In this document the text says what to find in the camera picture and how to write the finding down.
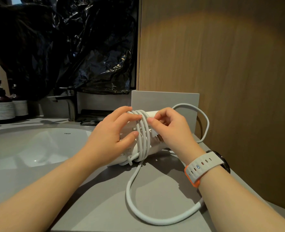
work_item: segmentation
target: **fingernail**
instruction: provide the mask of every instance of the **fingernail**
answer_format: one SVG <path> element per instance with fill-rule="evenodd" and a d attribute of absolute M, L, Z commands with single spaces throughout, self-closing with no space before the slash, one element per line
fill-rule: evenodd
<path fill-rule="evenodd" d="M 153 117 L 148 117 L 148 118 L 147 118 L 147 122 L 148 122 L 148 123 L 152 123 L 153 120 L 154 120 Z"/>

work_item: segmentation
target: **forearm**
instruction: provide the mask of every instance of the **forearm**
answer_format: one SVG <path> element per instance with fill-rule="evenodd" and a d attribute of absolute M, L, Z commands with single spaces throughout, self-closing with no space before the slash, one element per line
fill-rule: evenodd
<path fill-rule="evenodd" d="M 218 231 L 285 231 L 285 219 L 221 166 L 201 178 L 199 191 Z"/>
<path fill-rule="evenodd" d="M 44 231 L 75 190 L 94 171 L 78 153 L 0 204 L 0 231 Z"/>

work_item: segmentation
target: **power cord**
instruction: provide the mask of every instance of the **power cord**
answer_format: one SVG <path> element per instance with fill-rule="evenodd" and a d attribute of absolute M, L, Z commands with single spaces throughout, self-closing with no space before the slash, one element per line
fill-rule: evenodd
<path fill-rule="evenodd" d="M 206 118 L 206 120 L 207 120 L 206 131 L 205 131 L 202 139 L 197 141 L 197 143 L 201 143 L 205 139 L 206 134 L 207 134 L 208 129 L 209 129 L 208 117 L 206 116 L 206 114 L 201 109 L 199 109 L 199 108 L 197 108 L 191 104 L 187 104 L 187 103 L 177 104 L 177 105 L 173 106 L 172 109 L 176 109 L 177 107 L 180 107 L 180 106 L 188 106 L 188 107 L 194 108 L 195 110 L 202 113 L 203 116 Z M 198 203 L 196 203 L 192 208 L 190 208 L 186 212 L 184 212 L 178 216 L 167 218 L 167 219 L 156 219 L 156 218 L 149 217 L 149 216 L 143 214 L 141 211 L 139 211 L 137 209 L 137 207 L 133 204 L 132 199 L 131 199 L 130 190 L 131 190 L 132 183 L 133 183 L 134 179 L 136 178 L 136 176 L 137 176 L 137 174 L 138 174 L 138 172 L 139 172 L 139 170 L 143 164 L 143 161 L 148 157 L 149 149 L 150 149 L 150 132 L 149 132 L 149 125 L 147 123 L 147 118 L 149 116 L 145 111 L 136 110 L 136 111 L 132 111 L 129 113 L 142 115 L 142 119 L 140 121 L 136 121 L 137 131 L 141 130 L 140 135 L 138 136 L 139 152 L 133 156 L 128 155 L 127 161 L 120 164 L 120 165 L 126 165 L 126 164 L 132 165 L 133 161 L 140 162 L 139 165 L 137 166 L 134 174 L 131 176 L 131 178 L 130 178 L 129 182 L 127 183 L 127 186 L 126 186 L 125 197 L 126 197 L 126 200 L 127 200 L 127 203 L 129 205 L 130 209 L 141 220 L 148 222 L 150 224 L 153 224 L 153 225 L 157 225 L 157 226 L 166 226 L 166 225 L 175 224 L 177 222 L 180 222 L 180 221 L 188 218 L 189 216 L 191 216 L 192 214 L 194 214 L 195 212 L 197 212 L 201 208 L 202 204 L 204 203 L 204 200 L 202 198 L 199 200 Z"/>

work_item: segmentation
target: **watch strap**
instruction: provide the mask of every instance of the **watch strap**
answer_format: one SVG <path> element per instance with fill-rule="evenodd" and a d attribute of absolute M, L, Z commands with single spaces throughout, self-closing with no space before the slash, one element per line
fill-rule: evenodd
<path fill-rule="evenodd" d="M 200 184 L 199 179 L 210 169 L 215 166 L 223 164 L 221 160 L 214 152 L 206 153 L 202 156 L 199 156 L 197 159 L 192 161 L 184 169 L 184 173 L 192 183 L 194 187 L 198 187 Z"/>

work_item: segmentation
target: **sink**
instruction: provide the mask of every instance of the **sink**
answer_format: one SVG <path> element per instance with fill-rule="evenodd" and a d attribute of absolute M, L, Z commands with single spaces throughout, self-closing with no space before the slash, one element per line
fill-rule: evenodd
<path fill-rule="evenodd" d="M 76 154 L 90 134 L 89 130 L 67 127 L 2 130 L 0 202 L 10 198 Z"/>

